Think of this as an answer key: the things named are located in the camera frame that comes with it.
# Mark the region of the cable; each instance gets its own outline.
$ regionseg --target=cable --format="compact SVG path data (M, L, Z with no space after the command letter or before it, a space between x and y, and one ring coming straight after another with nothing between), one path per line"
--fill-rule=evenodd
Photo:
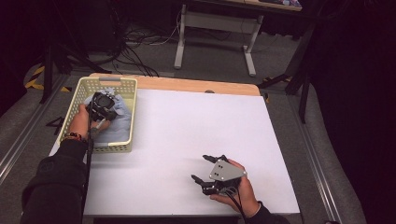
M239 189L236 189L236 192L237 192L237 194L238 194L239 204L241 205L241 210L242 210L242 212L243 212L244 210L242 209L243 206L242 206L241 194L239 193Z
M82 194L82 199L81 199L81 222L82 218L84 215L84 209L85 209L85 202L87 202L87 194L88 194L88 186L90 184L90 173L91 173L91 161L92 161L92 152L93 152L93 139L91 136L91 124L92 124L92 109L93 109L93 98L91 99L90 102L90 111L88 113L88 150L87 150L87 176L86 176L86 181L84 184L84 192Z
M116 59L115 61L117 61L117 62L119 62L119 63L125 63L125 64L130 64L130 65L135 65L135 66L137 66L137 68L140 70L140 72L142 72L143 75L146 75L146 74L144 74L144 72L140 69L140 67L147 67L147 66L145 66L145 65L142 65L142 64L140 64L140 63L127 63L127 62L123 62L123 61L121 61L121 60L119 60L119 59Z
M177 28L178 35L180 35L180 29L178 28L180 26L180 24L181 24L181 10L177 13L177 16L176 16L176 28Z
M134 56L136 56L136 58L137 58L137 60L139 60L139 62L140 62L140 64L142 64L143 66L144 66L144 68L145 68L145 70L146 70L146 72L151 76L151 77L153 77L153 75L150 73L150 71L149 70L152 70L152 71L154 71L155 72L155 74L157 75L157 77L159 77L160 75L157 73L157 71L155 71L154 69L152 69L152 68L149 68L148 66L145 66L144 64L143 64L143 62L142 62L142 60L140 60L140 58L139 58L139 56L136 54L136 52L134 52L134 50L133 49L131 49L131 48L129 48L128 46L126 46L126 48L127 49L129 49L133 54L134 54Z
M142 72L142 74L146 76L145 72L142 71L142 69L140 68L140 67L143 67L143 69L147 72L147 75L150 76L150 77L152 76L152 74L151 74L151 73L149 72L149 70L145 67L145 65L143 65L142 63L137 63L132 57L129 56L128 50L126 50L126 53L127 53L128 55L125 55L125 54L123 54L123 53L122 53L122 55L123 55L126 59L129 59L129 60L132 61L132 63L129 63L129 64L134 64L134 65L136 65L137 68L140 70L140 72Z
M142 43L143 44L151 44L151 43L155 43L156 41L163 38L161 35L157 35L156 33L153 33L151 30L148 30L149 31L148 34L143 32L142 30L144 30L144 29L139 28L139 29L131 30L124 37L125 41L131 41L134 43L134 45L133 45L134 49L139 47ZM147 38L157 38L157 40L151 41L149 43L144 43L144 40Z
M122 75L122 72L120 72L120 71L116 68L116 65L114 65L114 60L111 61L111 63L113 64L114 69L115 69L118 73L120 73L120 74Z
M153 42L153 43L150 43L149 45L162 45L162 44L168 42L169 39L170 39L170 38L173 36L173 34L175 33L176 29L177 29L177 26L175 27L175 29L174 29L174 31L172 32L172 34L171 34L165 41L163 41L162 43L155 43L155 42Z
M244 222L246 224L248 224L248 220L247 217L245 216L244 210L242 209L242 206L239 205L239 203L236 201L236 199L233 197L233 195L231 195L229 192L225 191L225 194L227 194L227 196L233 201L233 203L235 204L235 206L238 208L239 212L242 215L242 219L244 219Z
M140 70L140 72L141 72L144 76L146 75L146 74L142 71L142 69L140 68L141 66L143 66L142 64L139 64L139 63L135 62L133 58L131 58L131 57L128 56L128 55L125 55L124 53L122 53L122 56L124 56L126 59L131 60L132 63L123 62L123 61L121 61L121 60L119 60L119 59L116 59L116 61L119 62L119 63L125 63L125 64L135 65L135 66Z

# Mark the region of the mesh basket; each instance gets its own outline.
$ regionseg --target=mesh basket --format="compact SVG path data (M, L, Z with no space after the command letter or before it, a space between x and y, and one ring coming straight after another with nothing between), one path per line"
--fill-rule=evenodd
M136 86L137 80L132 77L82 77L77 85L72 103L67 111L64 125L61 133L57 138L57 143L60 145L62 138L69 128L70 122L78 112L78 105L83 104L85 99L93 95L97 91L113 88L115 94L122 96L124 103L128 106L132 113L131 117L131 131L129 138L125 142L110 142L105 144L94 145L93 152L130 152L132 150L132 133L134 127L134 108L136 101Z

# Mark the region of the gray carpet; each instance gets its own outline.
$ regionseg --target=gray carpet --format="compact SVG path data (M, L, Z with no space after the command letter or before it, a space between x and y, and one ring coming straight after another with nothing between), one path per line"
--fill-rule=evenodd
M240 49L244 37L232 34L226 41L217 41L207 35L190 33L187 35L183 64L180 70L173 68L177 42L170 41L160 46L142 45L135 49L141 60L156 69L164 77L259 84L264 77L275 77L285 71L298 42L286 36L260 35L252 57L258 75L249 77L245 59ZM103 58L92 56L92 60ZM131 65L116 63L122 73L136 74L138 69ZM105 69L115 71L112 63L104 64ZM76 68L67 79L65 86L75 88L81 76L87 76L87 68ZM273 122L276 137L287 165L296 197L301 206L304 223L319 224L328 220L326 207L319 191L318 181L313 175L308 159L307 145L301 131L301 123L293 113L298 96L287 96L283 92L285 83L270 88L268 111ZM0 140L3 159L41 97L39 90L29 92L2 118ZM73 92L57 92L43 119L39 121L32 138L19 156L7 178L0 186L0 223L18 223L21 215L21 191L35 173L39 161L46 157L56 139L55 128L46 124L58 117L64 117ZM332 151L332 145L323 125L315 91L311 88L304 129L309 133L318 158L331 186L343 223L365 223L359 200ZM291 224L303 223L300 215L287 215ZM92 223L85 218L85 223Z

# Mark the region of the wooden table edge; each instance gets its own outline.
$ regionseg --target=wooden table edge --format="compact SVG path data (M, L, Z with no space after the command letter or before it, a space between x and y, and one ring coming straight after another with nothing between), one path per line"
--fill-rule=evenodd
M133 77L137 80L138 89L194 92L213 91L219 94L260 96L259 88L253 84L100 73L92 73L90 77Z

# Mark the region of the human hand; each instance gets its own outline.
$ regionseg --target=human hand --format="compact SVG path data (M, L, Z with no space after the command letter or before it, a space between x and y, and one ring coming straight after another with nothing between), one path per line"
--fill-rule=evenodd
M245 170L245 167L239 164L236 161L232 161L228 159L229 163ZM260 205L256 200L256 197L254 196L254 191L253 187L250 184L250 181L246 176L241 177L241 183L239 184L238 187L239 190L239 195L235 194L233 197L236 199L239 204L242 204L242 209L245 213L246 217L253 217L256 212L259 210ZM233 203L233 200L231 200L228 196L222 196L218 194L212 194L210 195L211 200L218 201L219 203L225 203L230 205L233 210L236 212L240 212L239 209L236 207L235 203Z
M72 122L69 126L70 133L78 133L81 135L83 139L87 139L88 137L88 120L89 114L87 109L85 109L85 105L78 106L78 112L73 117ZM96 127L98 122L93 121L91 123L91 127ZM110 125L110 121L106 120L105 123L100 127L99 131L106 129Z

